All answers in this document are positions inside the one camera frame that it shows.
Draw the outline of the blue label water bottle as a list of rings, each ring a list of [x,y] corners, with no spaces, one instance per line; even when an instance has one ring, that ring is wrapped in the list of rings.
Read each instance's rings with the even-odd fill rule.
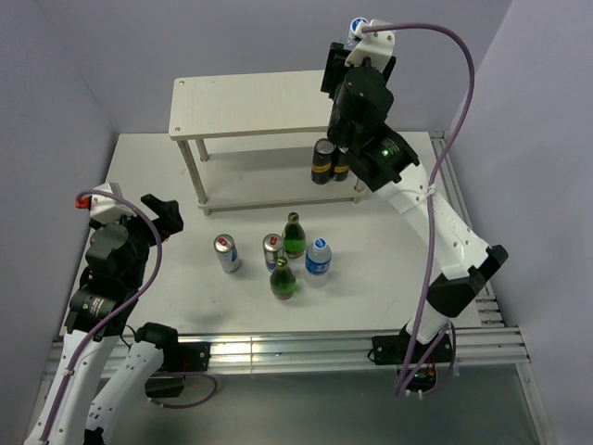
[[[316,238],[308,245],[305,256],[307,280],[311,286],[323,286],[328,277],[332,261],[332,251],[327,241]]]
[[[364,17],[356,17],[350,21],[348,25],[347,33],[340,39],[340,43],[343,47],[351,51],[360,42],[361,37],[357,34],[358,28],[364,28],[368,26],[370,22]]]

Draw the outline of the blue silver energy can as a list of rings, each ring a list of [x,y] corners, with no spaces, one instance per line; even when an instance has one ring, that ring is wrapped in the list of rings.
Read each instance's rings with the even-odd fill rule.
[[[267,234],[262,241],[266,268],[272,272],[276,267],[278,257],[284,255],[284,241],[278,234]]]
[[[241,264],[235,241],[231,235],[217,235],[213,241],[213,247],[226,273],[235,272]]]

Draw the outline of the green glass bottle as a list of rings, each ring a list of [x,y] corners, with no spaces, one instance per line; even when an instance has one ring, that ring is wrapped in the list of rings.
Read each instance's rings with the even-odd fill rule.
[[[287,258],[300,258],[307,248],[306,234],[300,225],[297,212],[290,212],[283,231],[284,253]]]
[[[286,257],[278,257],[275,264],[276,266],[270,277],[271,291],[278,299],[290,299],[297,290],[296,276]]]

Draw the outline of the green glass bottle front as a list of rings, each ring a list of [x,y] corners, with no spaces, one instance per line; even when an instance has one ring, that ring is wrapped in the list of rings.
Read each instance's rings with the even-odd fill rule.
[[[296,276],[286,257],[278,257],[275,264],[276,266],[270,277],[271,291],[278,299],[290,299],[297,290]]]

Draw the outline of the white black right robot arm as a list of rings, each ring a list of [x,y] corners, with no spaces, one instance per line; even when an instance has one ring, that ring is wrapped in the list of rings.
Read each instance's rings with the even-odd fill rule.
[[[386,82],[395,67],[382,69],[369,56],[348,61],[351,50],[330,46],[321,90],[332,100],[327,137],[346,156],[354,175],[402,216],[429,248],[440,274],[424,286],[422,313],[408,322],[401,339],[403,355],[418,362],[433,339],[457,317],[508,259],[502,245],[480,238],[448,204],[410,143],[385,122],[394,103]]]

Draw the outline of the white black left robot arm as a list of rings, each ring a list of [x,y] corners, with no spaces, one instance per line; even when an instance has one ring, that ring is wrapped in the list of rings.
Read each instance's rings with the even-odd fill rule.
[[[183,230],[176,200],[147,194],[141,201],[155,219],[124,197],[98,188],[75,198],[77,208],[88,210],[94,231],[87,266],[69,302],[58,370],[28,444],[83,443],[87,413],[107,359],[138,300],[158,276],[164,241]]]

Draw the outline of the white two-tier shelf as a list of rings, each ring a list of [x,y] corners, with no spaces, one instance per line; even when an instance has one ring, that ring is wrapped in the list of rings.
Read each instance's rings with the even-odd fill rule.
[[[205,215],[363,199],[354,176],[324,185],[310,179],[332,105],[321,81],[319,70],[175,81],[169,136]]]

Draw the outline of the black Schweppes can right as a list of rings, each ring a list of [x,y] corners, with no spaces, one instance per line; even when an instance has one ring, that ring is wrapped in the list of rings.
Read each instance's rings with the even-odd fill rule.
[[[333,154],[331,178],[336,182],[344,182],[349,174],[349,164],[346,154],[336,148]]]

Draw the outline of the black schweppes can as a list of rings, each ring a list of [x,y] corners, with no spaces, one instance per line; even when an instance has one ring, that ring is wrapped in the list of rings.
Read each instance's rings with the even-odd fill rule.
[[[313,148],[310,179],[314,184],[326,184],[331,177],[334,145],[326,138],[318,140]]]
[[[333,154],[331,178],[336,182],[344,182],[349,174],[349,164],[346,154],[336,148]]]

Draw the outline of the black Schweppes can left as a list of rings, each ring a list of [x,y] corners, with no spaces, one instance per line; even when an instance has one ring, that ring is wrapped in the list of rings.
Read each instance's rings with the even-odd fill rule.
[[[334,145],[326,138],[318,140],[313,148],[310,179],[314,184],[326,184],[331,177]]]

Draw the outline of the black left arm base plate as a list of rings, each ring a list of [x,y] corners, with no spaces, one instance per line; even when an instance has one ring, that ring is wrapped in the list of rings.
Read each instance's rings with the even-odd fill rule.
[[[210,358],[209,342],[184,342],[164,349],[162,372],[206,372]]]

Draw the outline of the aluminium rail frame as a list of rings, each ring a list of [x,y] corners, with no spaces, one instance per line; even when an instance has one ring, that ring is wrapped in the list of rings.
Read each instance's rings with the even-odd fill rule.
[[[312,304],[295,318],[274,309],[262,288],[258,260],[262,231],[257,213],[245,210],[244,226],[232,211],[205,216],[198,208],[189,174],[176,144],[165,134],[130,133],[116,145],[107,179],[128,196],[145,191],[173,194],[185,221],[183,242],[164,252],[156,282],[132,314],[140,324],[158,321],[179,331],[180,341],[209,342],[208,368],[220,375],[356,371],[370,366],[366,352],[375,336],[391,336],[410,318],[420,292],[420,239],[382,201],[367,198],[306,204],[309,225],[329,223],[335,240],[346,242],[358,224],[391,232],[390,251],[370,262],[373,273],[390,271],[395,283],[377,277],[353,286],[343,302],[322,288],[306,288]],[[217,235],[231,235],[241,261],[233,273],[222,268],[213,247]]]

